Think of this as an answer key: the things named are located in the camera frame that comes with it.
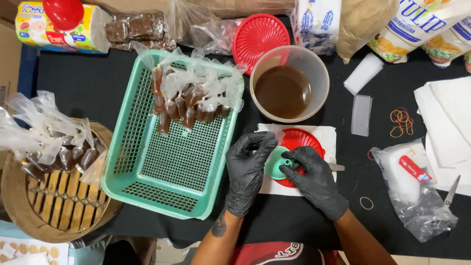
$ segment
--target hand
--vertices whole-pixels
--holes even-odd
[[[281,154],[283,158],[301,163],[303,176],[287,166],[280,166],[281,172],[291,180],[301,193],[327,218],[338,220],[349,207],[349,202],[339,194],[337,184],[333,181],[332,170],[311,146],[301,146],[293,151]]]
[[[263,180],[263,167],[278,140],[271,132],[242,135],[226,153],[230,190],[226,196],[226,209],[237,217],[247,214]]]

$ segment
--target cookie picture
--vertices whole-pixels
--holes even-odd
[[[10,261],[11,259],[9,259],[7,256],[5,256],[4,254],[1,254],[0,255],[0,262],[1,263],[5,263],[7,261]]]
[[[18,244],[16,244],[15,242],[11,242],[11,243],[10,243],[10,247],[12,247],[12,248],[18,250]]]
[[[47,256],[49,256],[49,249],[45,246],[41,246],[41,248],[39,249],[39,252],[47,252]]]
[[[58,258],[60,255],[59,249],[56,247],[51,247],[51,257]]]
[[[28,252],[29,252],[28,246],[25,244],[20,244],[20,253],[23,255],[26,255],[28,254]]]
[[[39,248],[38,248],[38,246],[36,246],[36,245],[31,245],[31,246],[30,246],[30,253],[31,253],[31,254],[39,253]]]

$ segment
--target forearm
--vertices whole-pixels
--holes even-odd
[[[224,209],[201,241],[191,265],[226,265],[231,259],[244,217]]]
[[[351,265],[396,265],[391,255],[348,209],[334,223],[345,256]]]

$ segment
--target teal plastic basket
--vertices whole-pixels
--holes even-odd
[[[156,62],[166,55],[151,52]],[[188,62],[188,57],[181,57],[172,67],[186,70]],[[232,68],[218,67],[231,76]],[[218,192],[237,113],[231,111],[227,119],[216,116],[206,124],[195,121],[192,131],[171,121],[168,135],[157,133],[159,118],[149,114],[154,106],[150,82],[151,70],[138,57],[114,129],[102,188],[113,199],[157,213],[206,219]],[[242,78],[239,85],[244,86]]]

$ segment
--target red plastic lid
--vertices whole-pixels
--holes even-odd
[[[285,25],[270,14],[259,13],[244,19],[232,39],[232,54],[236,63],[246,63],[250,75],[252,68],[267,51],[290,45]]]
[[[42,5],[52,25],[61,31],[75,29],[85,13],[79,0],[43,0]]]
[[[284,129],[283,132],[285,135],[283,137],[283,141],[281,142],[281,146],[288,148],[290,151],[293,151],[299,146],[312,146],[312,148],[316,150],[320,157],[324,159],[325,150],[322,149],[320,142],[309,132],[298,128]],[[298,168],[298,172],[302,175],[305,175],[302,172],[301,167]],[[285,187],[296,188],[296,185],[294,185],[294,183],[287,178],[275,181]]]

